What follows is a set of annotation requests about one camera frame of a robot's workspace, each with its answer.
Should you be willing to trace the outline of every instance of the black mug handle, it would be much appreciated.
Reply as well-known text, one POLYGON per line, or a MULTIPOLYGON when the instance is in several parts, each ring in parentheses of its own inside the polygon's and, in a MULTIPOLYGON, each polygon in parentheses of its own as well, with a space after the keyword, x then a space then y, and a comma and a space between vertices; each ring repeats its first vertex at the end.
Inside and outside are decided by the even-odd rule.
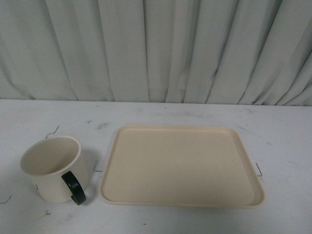
POLYGON ((86 195, 74 174, 71 171, 66 172, 62 175, 62 179, 73 194, 71 197, 72 200, 77 205, 81 205, 86 200, 86 195))

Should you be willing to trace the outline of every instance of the beige tray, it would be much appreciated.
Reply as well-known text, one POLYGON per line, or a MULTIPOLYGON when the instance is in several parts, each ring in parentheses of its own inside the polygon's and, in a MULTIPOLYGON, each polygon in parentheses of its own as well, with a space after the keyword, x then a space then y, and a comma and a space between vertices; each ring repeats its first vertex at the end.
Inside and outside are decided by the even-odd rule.
POLYGON ((126 205, 255 207, 264 199, 238 134, 226 127, 121 128, 100 192, 126 205))

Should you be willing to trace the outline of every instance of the white mug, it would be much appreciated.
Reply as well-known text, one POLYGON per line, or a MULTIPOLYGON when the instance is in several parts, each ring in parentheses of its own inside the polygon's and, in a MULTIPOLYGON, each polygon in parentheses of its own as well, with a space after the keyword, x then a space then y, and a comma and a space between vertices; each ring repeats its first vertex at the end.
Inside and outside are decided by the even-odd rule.
POLYGON ((56 136, 30 147, 20 161, 41 197, 52 203, 71 199, 80 205, 86 200, 89 182, 81 144, 71 136, 56 136))

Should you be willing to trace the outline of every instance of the table surface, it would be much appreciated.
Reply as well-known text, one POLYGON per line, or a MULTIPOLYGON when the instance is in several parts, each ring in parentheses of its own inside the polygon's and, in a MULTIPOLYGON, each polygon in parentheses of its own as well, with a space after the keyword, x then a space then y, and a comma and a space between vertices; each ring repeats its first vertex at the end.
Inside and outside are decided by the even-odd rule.
POLYGON ((312 233, 312 107, 0 100, 0 233, 312 233), (127 124, 236 130, 263 185, 254 209, 108 204, 99 194, 116 132, 127 124), (87 201, 48 203, 20 169, 52 136, 80 140, 93 172, 87 201))

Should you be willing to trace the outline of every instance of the curtain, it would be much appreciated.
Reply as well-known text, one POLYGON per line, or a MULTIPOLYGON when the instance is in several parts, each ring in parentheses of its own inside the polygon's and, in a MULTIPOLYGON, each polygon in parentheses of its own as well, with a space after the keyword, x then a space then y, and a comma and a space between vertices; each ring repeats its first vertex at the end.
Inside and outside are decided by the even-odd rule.
POLYGON ((311 0, 0 0, 0 98, 312 106, 311 0))

